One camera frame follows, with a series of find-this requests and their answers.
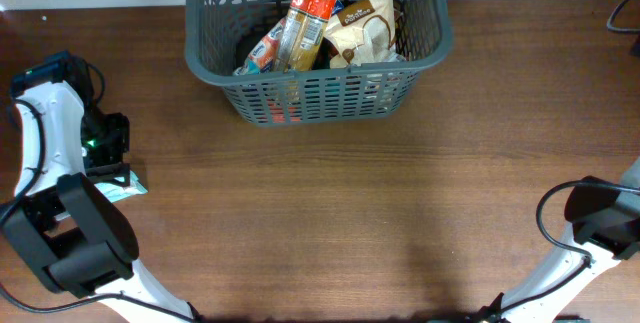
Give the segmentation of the small mint green packet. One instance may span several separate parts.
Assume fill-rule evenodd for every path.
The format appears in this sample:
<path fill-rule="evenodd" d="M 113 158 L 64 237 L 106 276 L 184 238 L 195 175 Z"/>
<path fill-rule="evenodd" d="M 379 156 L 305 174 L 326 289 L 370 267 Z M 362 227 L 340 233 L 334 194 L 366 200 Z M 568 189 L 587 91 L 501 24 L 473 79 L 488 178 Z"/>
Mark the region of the small mint green packet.
<path fill-rule="evenodd" d="M 116 203 L 118 201 L 130 198 L 135 195 L 144 195 L 148 193 L 148 190 L 139 181 L 138 176 L 131 171 L 129 176 L 129 185 L 122 187 L 113 183 L 100 182 L 96 183 L 95 187 L 111 202 Z"/>

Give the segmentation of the orange pasta packet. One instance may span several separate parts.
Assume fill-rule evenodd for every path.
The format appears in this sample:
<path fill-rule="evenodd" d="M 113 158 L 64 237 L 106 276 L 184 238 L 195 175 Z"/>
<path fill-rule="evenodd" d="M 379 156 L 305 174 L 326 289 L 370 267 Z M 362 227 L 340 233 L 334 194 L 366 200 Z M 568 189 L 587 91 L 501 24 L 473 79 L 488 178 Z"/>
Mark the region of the orange pasta packet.
<path fill-rule="evenodd" d="M 291 0 L 274 57 L 274 72 L 310 71 L 317 59 L 328 21 L 337 0 Z M 289 81 L 269 108 L 275 123 L 300 122 L 309 115 L 319 117 L 320 84 L 317 81 Z"/>

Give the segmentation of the beige Pantree snack bag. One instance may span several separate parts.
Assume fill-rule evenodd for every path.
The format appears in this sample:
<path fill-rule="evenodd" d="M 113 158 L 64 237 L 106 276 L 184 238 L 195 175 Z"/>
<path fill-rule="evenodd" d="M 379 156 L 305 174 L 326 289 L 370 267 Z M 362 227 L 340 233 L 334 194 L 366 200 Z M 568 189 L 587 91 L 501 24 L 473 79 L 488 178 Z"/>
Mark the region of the beige Pantree snack bag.
<path fill-rule="evenodd" d="M 393 0 L 358 0 L 333 15 L 324 33 L 329 67 L 402 62 L 396 52 Z"/>

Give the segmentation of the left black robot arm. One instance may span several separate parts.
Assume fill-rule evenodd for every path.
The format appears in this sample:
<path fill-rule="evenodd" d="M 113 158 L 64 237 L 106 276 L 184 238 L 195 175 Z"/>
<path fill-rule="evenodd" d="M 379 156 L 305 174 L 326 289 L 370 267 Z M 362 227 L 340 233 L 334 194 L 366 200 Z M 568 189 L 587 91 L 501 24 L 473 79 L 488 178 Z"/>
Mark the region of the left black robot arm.
<path fill-rule="evenodd" d="M 75 299 L 36 307 L 7 290 L 1 295 L 35 314 L 101 303 L 128 322 L 199 322 L 193 305 L 144 266 L 134 230 L 114 204 L 146 190 L 124 159 L 128 118 L 99 108 L 104 93 L 92 79 L 101 75 L 61 51 L 11 80 L 22 160 L 14 196 L 1 207 L 1 233 L 48 291 Z"/>

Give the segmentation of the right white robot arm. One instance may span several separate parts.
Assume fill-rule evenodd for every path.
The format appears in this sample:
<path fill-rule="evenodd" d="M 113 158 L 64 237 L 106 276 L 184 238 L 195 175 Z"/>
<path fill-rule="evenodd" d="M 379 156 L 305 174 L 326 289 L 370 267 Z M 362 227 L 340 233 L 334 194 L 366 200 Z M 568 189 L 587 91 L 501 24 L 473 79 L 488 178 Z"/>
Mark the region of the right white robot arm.
<path fill-rule="evenodd" d="M 569 190 L 560 238 L 543 222 L 543 209 Z M 551 251 L 516 287 L 499 294 L 472 322 L 559 322 L 560 314 L 595 278 L 639 253 L 639 163 L 618 184 L 586 176 L 560 183 L 539 200 L 536 225 Z"/>

